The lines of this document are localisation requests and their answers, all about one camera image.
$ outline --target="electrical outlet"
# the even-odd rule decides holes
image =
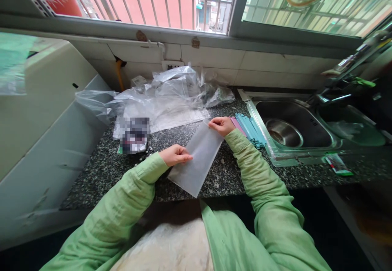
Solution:
[[[185,66],[183,61],[162,61],[163,71],[167,71],[180,66]]]

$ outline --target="green jacket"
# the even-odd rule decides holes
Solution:
[[[285,184],[238,129],[226,136],[256,213],[256,236],[236,214],[200,202],[215,271],[330,270]],[[136,224],[168,169],[158,153],[126,172],[42,270],[109,270],[144,234]]]

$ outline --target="green sleeve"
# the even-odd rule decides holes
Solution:
[[[168,169],[158,153],[127,171],[41,270],[96,270],[128,242],[151,204],[156,180]]]
[[[330,270],[312,237],[302,229],[304,218],[291,204],[293,197],[261,153],[238,129],[225,139],[241,169],[246,194],[252,198],[256,236],[272,259],[282,270]]]

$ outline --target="white appliance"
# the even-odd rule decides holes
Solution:
[[[59,211],[107,128],[74,101],[109,90],[68,41],[37,38],[25,65],[26,96],[0,96],[0,250],[83,222]]]

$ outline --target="granite countertop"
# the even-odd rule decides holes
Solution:
[[[236,94],[236,101],[208,109],[210,116],[233,116],[236,112],[249,116],[246,104]],[[76,179],[60,209],[87,209],[94,207],[123,174],[143,161],[149,154],[161,151],[173,144],[186,146],[200,125],[200,122],[159,131],[150,136],[145,153],[119,155],[119,140],[112,138],[114,123],[103,134],[96,149]],[[267,151],[260,150],[271,165]],[[288,189],[305,189],[329,185],[349,184],[392,178],[392,160],[382,156],[355,156],[343,160],[354,176],[339,177],[329,165],[299,165],[273,167]],[[167,172],[156,182],[155,201],[175,201],[193,197],[167,179]],[[245,194],[240,170],[232,151],[224,141],[212,163],[211,169],[199,193],[200,198]]]

